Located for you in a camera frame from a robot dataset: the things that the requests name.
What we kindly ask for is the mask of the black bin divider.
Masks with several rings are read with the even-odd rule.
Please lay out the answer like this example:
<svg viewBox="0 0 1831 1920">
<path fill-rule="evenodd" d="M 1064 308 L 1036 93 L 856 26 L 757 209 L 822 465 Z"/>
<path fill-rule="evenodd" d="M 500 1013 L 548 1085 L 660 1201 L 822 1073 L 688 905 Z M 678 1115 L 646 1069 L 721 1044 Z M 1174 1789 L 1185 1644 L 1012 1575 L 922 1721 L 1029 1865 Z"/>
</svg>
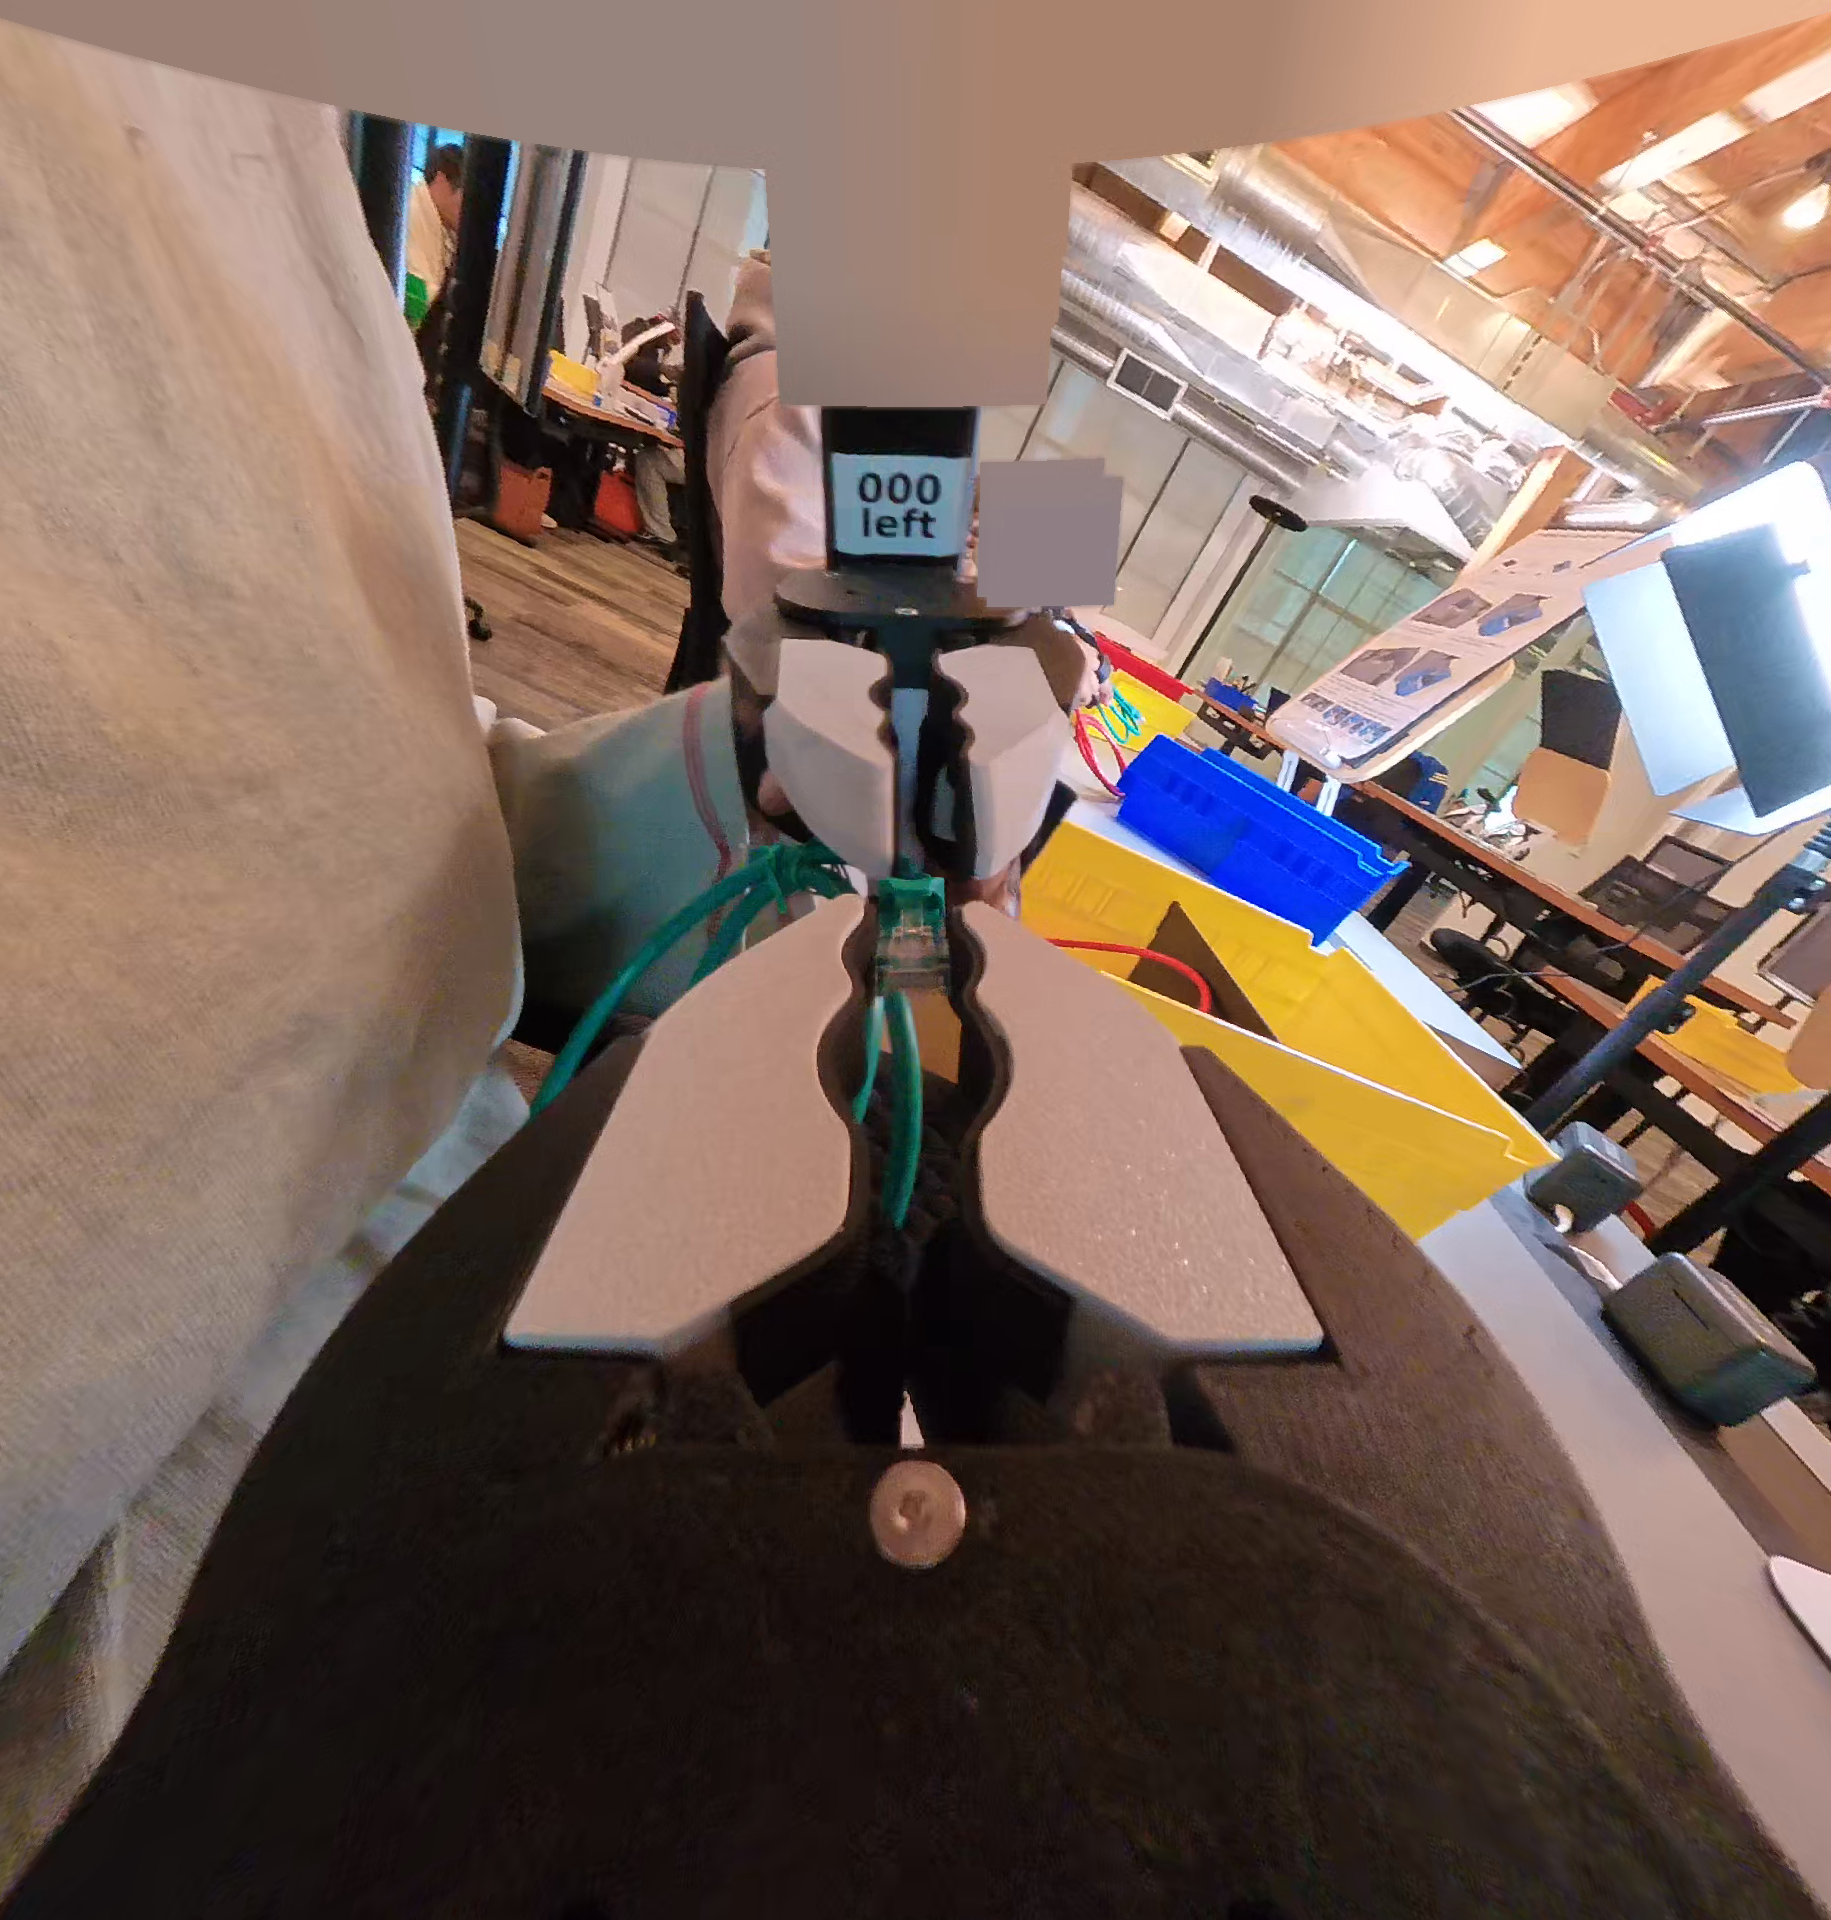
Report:
<svg viewBox="0 0 1831 1920">
<path fill-rule="evenodd" d="M 1169 905 L 1140 958 L 1129 961 L 1129 986 L 1206 1013 L 1246 1034 L 1276 1039 L 1276 1028 L 1260 1015 L 1254 998 L 1240 986 L 1235 973 L 1215 958 L 1214 940 L 1181 905 Z"/>
</svg>

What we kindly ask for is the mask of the person's white shirt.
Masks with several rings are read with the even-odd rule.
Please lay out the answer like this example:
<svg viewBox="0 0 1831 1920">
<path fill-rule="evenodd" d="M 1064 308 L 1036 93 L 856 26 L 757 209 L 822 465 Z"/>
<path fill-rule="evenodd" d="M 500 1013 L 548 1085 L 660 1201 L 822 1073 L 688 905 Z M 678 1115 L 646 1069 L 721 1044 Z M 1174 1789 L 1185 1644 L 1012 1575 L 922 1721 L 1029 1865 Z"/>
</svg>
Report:
<svg viewBox="0 0 1831 1920">
<path fill-rule="evenodd" d="M 0 1674 L 513 998 L 338 118 L 0 18 Z"/>
</svg>

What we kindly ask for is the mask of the long wooden table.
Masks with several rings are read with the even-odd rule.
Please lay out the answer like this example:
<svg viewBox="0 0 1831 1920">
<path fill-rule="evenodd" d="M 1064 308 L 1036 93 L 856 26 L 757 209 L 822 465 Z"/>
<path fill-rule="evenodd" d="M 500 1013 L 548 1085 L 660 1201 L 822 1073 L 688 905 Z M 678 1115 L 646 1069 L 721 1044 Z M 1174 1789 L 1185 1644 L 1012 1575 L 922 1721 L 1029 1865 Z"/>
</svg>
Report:
<svg viewBox="0 0 1831 1920">
<path fill-rule="evenodd" d="M 1543 1085 L 1559 1081 L 1629 1013 L 1639 990 L 1661 983 L 1693 951 L 1668 929 L 1656 929 L 1639 911 L 1613 914 L 1590 901 L 1578 901 L 1536 878 L 1523 863 L 1475 843 L 1468 834 L 1403 801 L 1381 783 L 1352 786 L 1340 815 L 1381 846 L 1409 854 L 1409 873 L 1386 884 L 1366 911 L 1372 929 L 1396 935 L 1411 911 L 1435 905 L 1435 890 L 1445 890 L 1456 905 L 1488 911 L 1488 929 L 1468 929 L 1473 938 L 1533 973 L 1549 993 L 1578 1009 L 1560 1039 L 1543 1039 L 1533 1061 L 1515 1054 L 1505 1059 L 1500 1090 L 1515 1111 L 1529 1111 Z M 1430 951 L 1430 938 L 1415 949 L 1415 961 L 1456 998 L 1449 966 Z M 1648 1039 L 1643 1051 L 1569 1119 L 1599 1134 L 1639 1119 L 1643 1130 L 1671 1138 L 1675 1149 L 1719 1176 L 1769 1144 L 1769 1138 L 1744 1138 L 1741 1149 L 1728 1144 L 1716 1124 L 1684 1111 L 1684 1098 L 1701 1098 L 1716 1105 L 1719 1119 L 1741 1121 L 1739 1096 L 1719 1090 L 1693 1061 Z"/>
</svg>

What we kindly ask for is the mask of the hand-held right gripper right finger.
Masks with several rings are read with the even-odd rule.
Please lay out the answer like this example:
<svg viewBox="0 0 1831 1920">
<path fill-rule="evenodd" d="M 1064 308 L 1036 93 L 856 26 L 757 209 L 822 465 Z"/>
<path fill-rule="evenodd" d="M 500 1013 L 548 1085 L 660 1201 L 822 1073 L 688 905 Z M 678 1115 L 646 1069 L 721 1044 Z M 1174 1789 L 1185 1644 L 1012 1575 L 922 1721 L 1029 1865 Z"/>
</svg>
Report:
<svg viewBox="0 0 1831 1920">
<path fill-rule="evenodd" d="M 1185 1046 L 997 906 L 952 914 L 959 1201 L 917 1278 L 935 1445 L 1230 1445 L 1206 1374 L 1324 1326 Z"/>
</svg>

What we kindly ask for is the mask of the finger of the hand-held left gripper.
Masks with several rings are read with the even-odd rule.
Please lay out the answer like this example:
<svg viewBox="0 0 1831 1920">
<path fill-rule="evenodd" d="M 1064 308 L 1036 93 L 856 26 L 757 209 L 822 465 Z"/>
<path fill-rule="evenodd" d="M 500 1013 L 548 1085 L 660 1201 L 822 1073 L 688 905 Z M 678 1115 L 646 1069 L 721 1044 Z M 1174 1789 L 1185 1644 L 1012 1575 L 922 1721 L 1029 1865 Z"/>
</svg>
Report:
<svg viewBox="0 0 1831 1920">
<path fill-rule="evenodd" d="M 949 881 L 1029 869 L 1075 806 L 1069 709 L 1032 648 L 931 661 L 931 868 Z"/>
<path fill-rule="evenodd" d="M 848 640 L 782 640 L 765 705 L 768 816 L 866 881 L 898 869 L 893 665 Z"/>
</svg>

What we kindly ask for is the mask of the yellow plastic bin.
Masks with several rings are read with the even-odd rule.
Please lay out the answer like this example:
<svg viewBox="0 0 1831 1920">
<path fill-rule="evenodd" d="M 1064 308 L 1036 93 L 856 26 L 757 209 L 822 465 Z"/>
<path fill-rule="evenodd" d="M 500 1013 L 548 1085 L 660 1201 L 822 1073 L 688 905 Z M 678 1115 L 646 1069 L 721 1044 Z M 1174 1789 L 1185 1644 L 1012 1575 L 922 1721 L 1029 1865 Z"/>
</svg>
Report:
<svg viewBox="0 0 1831 1920">
<path fill-rule="evenodd" d="M 1342 949 L 1250 906 L 1139 841 L 1069 815 L 1026 873 L 1026 925 L 1121 983 L 1181 1046 L 1240 1073 L 1409 1238 L 1553 1161 L 1543 1140 L 1449 1044 Z M 1181 905 L 1276 1039 L 1127 983 Z"/>
<path fill-rule="evenodd" d="M 1177 699 L 1139 674 L 1110 674 L 1095 716 L 1121 758 L 1139 758 L 1152 739 L 1185 739 L 1194 724 Z"/>
</svg>

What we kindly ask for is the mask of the black office chair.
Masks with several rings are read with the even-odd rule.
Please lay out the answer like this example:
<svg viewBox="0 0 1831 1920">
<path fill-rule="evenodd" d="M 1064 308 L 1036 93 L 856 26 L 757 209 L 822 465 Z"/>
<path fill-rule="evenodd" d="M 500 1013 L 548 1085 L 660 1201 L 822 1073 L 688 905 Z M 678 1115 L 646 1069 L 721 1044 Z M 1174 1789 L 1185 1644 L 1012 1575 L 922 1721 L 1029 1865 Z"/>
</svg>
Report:
<svg viewBox="0 0 1831 1920">
<path fill-rule="evenodd" d="M 1453 925 L 1438 925 L 1430 929 L 1430 951 L 1449 966 L 1456 1003 L 1468 1015 L 1500 1019 L 1515 1044 L 1529 1034 L 1566 1034 L 1578 1009 L 1549 993 L 1533 973 L 1494 951 L 1488 940 Z"/>
</svg>

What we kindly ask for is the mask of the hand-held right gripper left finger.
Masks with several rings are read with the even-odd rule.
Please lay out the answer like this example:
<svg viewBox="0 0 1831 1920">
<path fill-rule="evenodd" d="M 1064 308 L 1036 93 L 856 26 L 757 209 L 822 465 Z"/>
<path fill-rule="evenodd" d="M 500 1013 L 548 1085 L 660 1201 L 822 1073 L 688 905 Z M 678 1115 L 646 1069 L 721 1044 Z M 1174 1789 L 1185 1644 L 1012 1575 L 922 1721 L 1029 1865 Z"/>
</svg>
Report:
<svg viewBox="0 0 1831 1920">
<path fill-rule="evenodd" d="M 626 1366 L 676 1403 L 806 1395 L 812 1430 L 911 1439 L 853 1119 L 873 929 L 856 898 L 817 905 L 643 1034 L 505 1315 L 505 1359 Z"/>
</svg>

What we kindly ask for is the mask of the person's left forearm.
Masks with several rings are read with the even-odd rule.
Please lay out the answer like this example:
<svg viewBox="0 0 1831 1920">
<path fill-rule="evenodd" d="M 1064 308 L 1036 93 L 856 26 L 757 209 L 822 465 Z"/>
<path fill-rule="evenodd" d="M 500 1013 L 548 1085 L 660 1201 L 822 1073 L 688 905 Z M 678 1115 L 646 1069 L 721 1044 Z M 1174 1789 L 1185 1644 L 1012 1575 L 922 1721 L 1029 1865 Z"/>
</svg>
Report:
<svg viewBox="0 0 1831 1920">
<path fill-rule="evenodd" d="M 555 733 L 513 716 L 488 729 L 525 1013 L 582 1015 L 660 923 L 748 868 L 737 719 L 731 684 L 712 680 Z"/>
</svg>

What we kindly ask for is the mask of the blue plastic bin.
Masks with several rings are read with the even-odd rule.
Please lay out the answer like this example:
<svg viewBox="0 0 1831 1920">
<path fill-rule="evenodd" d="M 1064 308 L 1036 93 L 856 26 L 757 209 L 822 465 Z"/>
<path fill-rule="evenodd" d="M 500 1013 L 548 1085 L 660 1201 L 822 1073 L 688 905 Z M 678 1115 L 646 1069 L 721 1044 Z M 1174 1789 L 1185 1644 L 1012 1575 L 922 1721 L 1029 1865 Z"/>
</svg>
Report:
<svg viewBox="0 0 1831 1920">
<path fill-rule="evenodd" d="M 1310 940 L 1330 940 L 1409 873 L 1409 859 L 1389 859 L 1315 801 L 1172 735 L 1121 770 L 1120 826 Z"/>
</svg>

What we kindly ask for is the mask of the small yellow bin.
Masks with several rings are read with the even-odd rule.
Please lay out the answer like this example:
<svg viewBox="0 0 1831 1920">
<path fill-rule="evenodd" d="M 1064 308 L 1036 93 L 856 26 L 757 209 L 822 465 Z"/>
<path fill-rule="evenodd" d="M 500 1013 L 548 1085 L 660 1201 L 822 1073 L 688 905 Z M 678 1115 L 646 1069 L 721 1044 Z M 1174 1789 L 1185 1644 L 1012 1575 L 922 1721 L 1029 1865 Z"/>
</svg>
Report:
<svg viewBox="0 0 1831 1920">
<path fill-rule="evenodd" d="M 1778 1098 L 1813 1088 L 1791 1073 L 1785 1051 L 1744 1028 L 1739 1013 L 1713 998 L 1684 998 L 1668 1025 L 1656 1028 L 1676 1059 L 1719 1081 L 1729 1096 Z"/>
</svg>

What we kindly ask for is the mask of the studio light panel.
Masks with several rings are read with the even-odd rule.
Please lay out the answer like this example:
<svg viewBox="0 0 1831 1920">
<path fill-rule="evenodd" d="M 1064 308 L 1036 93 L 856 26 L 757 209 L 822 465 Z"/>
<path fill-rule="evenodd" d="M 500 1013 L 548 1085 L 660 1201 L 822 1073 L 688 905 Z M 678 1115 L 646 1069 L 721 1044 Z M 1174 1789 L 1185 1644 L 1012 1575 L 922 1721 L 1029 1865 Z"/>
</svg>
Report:
<svg viewBox="0 0 1831 1920">
<path fill-rule="evenodd" d="M 1831 815 L 1831 460 L 1791 460 L 1584 575 L 1648 786 L 1773 838 Z"/>
</svg>

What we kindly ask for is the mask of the black steel pillar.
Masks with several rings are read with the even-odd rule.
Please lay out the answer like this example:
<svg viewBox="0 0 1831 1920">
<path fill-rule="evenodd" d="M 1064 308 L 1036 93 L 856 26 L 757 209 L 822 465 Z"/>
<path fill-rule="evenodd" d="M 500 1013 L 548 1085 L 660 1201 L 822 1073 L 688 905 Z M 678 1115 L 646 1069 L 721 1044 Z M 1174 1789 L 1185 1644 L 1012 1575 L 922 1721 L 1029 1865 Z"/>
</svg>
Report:
<svg viewBox="0 0 1831 1920">
<path fill-rule="evenodd" d="M 462 146 L 462 206 L 457 254 L 448 278 L 448 333 L 436 378 L 436 444 L 448 469 L 448 505 L 462 510 L 472 460 L 472 420 L 488 445 L 505 394 L 483 373 L 488 318 L 505 254 L 506 204 L 513 179 L 513 146 L 495 136 L 467 136 Z"/>
</svg>

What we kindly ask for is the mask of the grey electronic device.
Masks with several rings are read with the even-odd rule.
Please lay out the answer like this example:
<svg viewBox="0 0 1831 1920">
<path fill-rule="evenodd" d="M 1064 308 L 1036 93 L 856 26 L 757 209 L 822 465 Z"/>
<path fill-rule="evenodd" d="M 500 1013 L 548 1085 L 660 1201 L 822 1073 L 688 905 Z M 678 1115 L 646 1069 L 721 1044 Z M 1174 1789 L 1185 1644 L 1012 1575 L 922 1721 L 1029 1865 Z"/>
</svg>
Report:
<svg viewBox="0 0 1831 1920">
<path fill-rule="evenodd" d="M 1729 1278 L 1661 1254 L 1599 1304 L 1619 1344 L 1675 1408 L 1706 1430 L 1741 1430 L 1818 1391 L 1818 1366 Z"/>
<path fill-rule="evenodd" d="M 1590 1233 L 1643 1195 L 1633 1150 L 1588 1121 L 1553 1138 L 1553 1161 L 1523 1183 L 1523 1201 L 1560 1233 Z"/>
</svg>

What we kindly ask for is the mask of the black light stand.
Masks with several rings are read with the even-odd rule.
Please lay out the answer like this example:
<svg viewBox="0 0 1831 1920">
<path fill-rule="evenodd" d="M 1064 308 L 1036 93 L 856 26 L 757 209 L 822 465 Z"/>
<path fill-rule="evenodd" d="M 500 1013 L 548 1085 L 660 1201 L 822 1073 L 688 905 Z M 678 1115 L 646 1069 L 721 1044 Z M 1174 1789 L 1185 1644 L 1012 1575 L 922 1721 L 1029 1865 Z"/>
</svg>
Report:
<svg viewBox="0 0 1831 1920">
<path fill-rule="evenodd" d="M 1603 1030 L 1559 1081 L 1529 1101 L 1529 1124 L 1543 1138 L 1560 1119 L 1584 1105 L 1588 1096 L 1608 1088 L 1648 1039 L 1675 1030 L 1701 986 L 1706 986 L 1728 958 L 1733 958 L 1774 911 L 1808 906 L 1831 868 L 1831 816 L 1818 838 L 1778 868 L 1716 935 L 1703 938 L 1688 961 L 1671 973 L 1648 998 L 1629 1003 L 1629 1013 Z M 1831 1090 L 1791 1130 L 1774 1134 L 1758 1154 L 1719 1176 L 1716 1190 L 1680 1208 L 1648 1243 L 1656 1254 L 1695 1254 L 1706 1238 L 1733 1226 L 1741 1213 L 1773 1190 L 1801 1174 L 1823 1149 L 1831 1149 Z"/>
</svg>

